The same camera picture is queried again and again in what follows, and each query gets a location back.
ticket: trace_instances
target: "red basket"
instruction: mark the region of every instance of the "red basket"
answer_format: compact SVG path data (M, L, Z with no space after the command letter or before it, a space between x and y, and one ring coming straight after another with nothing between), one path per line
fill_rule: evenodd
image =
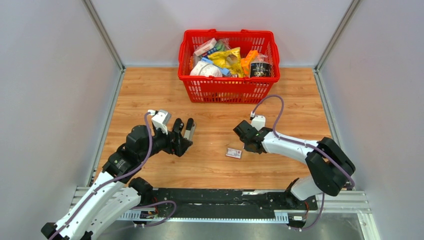
M242 58L250 50L267 55L271 64L271 77L190 76L190 57L198 46L211 38L229 38L231 47L240 47ZM274 34L270 31L187 30L179 49L178 60L178 77L194 103L256 104L267 96L273 84L280 79L280 57Z

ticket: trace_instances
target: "wooden table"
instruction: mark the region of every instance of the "wooden table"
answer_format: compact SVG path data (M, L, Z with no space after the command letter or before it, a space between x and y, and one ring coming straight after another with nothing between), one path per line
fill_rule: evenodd
M281 79L269 94L284 98L285 108L277 130L283 134L320 140L330 130L310 68L281 68ZM243 150L241 159L225 156L227 148L242 150L233 132L249 121L254 104L192 103L176 68L127 68L111 119L99 170L136 125L144 125L148 109L163 109L176 118L193 118L193 146L182 157L160 152L149 158L136 175L155 188L285 189L291 181L309 174L306 165L276 154ZM271 127L280 111L277 98L266 100L256 111Z

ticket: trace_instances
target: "yellow bag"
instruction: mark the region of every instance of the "yellow bag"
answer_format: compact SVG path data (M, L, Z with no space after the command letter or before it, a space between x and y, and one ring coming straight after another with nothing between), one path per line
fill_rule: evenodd
M207 56L216 66L229 69L232 75L237 74L239 78L244 77L241 65L240 47L228 51L216 51Z

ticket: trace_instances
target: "black can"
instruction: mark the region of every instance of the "black can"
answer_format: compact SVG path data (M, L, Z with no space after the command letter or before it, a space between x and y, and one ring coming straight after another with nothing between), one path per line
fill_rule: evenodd
M271 64L268 62L252 62L250 64L250 77L271 77Z

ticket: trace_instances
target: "white wall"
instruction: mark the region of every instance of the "white wall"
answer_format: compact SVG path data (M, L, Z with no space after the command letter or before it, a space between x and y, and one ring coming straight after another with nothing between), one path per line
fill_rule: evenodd
M422 239L424 2L364 0L322 75L381 239Z
M173 66L187 29L270 30L282 66L314 66L351 0L92 0L125 65Z
M65 215L118 77L81 0L0 2L1 239L45 239Z

